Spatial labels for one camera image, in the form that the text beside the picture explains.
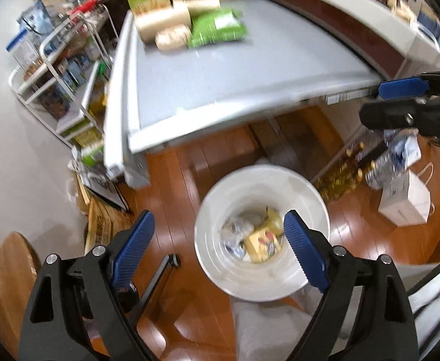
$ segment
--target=gray countertop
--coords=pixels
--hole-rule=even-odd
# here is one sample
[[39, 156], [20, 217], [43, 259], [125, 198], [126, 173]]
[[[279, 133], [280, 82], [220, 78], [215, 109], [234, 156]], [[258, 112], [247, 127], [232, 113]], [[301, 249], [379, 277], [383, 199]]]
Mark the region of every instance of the gray countertop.
[[222, 3], [228, 6], [242, 11], [247, 38], [164, 53], [136, 37], [140, 129], [241, 94], [321, 87], [332, 78], [378, 78], [332, 35], [295, 12], [268, 0]]

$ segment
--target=bread roll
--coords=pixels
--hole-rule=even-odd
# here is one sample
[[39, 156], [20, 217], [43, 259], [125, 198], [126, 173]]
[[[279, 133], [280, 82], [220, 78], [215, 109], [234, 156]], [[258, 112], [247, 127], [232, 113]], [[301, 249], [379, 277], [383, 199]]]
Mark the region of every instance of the bread roll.
[[192, 32], [184, 24], [167, 28], [156, 34], [155, 43], [160, 50], [172, 50], [186, 46]]

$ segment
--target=white paper bag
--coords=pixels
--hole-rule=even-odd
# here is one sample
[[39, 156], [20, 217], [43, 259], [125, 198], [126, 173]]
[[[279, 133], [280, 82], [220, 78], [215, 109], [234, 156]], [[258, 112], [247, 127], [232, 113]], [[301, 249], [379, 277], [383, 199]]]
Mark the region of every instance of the white paper bag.
[[429, 211], [429, 189], [410, 170], [400, 174], [382, 191], [379, 213], [398, 227], [425, 224]]

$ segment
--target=plastic water bottle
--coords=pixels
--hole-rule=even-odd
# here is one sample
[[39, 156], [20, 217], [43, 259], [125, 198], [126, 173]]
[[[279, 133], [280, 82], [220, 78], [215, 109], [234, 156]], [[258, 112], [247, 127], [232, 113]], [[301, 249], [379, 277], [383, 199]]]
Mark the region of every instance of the plastic water bottle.
[[376, 160], [376, 166], [365, 175], [365, 182], [374, 190], [388, 186], [402, 171], [402, 158], [390, 150], [386, 150]]

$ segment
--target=blue gripper pad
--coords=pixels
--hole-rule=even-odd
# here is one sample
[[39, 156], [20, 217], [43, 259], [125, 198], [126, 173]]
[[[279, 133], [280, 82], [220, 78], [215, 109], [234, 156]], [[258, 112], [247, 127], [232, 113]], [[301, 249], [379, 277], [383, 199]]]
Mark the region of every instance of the blue gripper pad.
[[324, 293], [330, 286], [327, 264], [307, 235], [308, 227], [295, 210], [283, 219], [283, 231], [308, 282]]
[[139, 262], [155, 233], [153, 213], [146, 212], [139, 222], [135, 222], [128, 240], [113, 262], [111, 285], [119, 290], [129, 286]]
[[386, 81], [379, 85], [379, 96], [385, 100], [400, 97], [422, 96], [429, 90], [429, 83], [420, 77]]

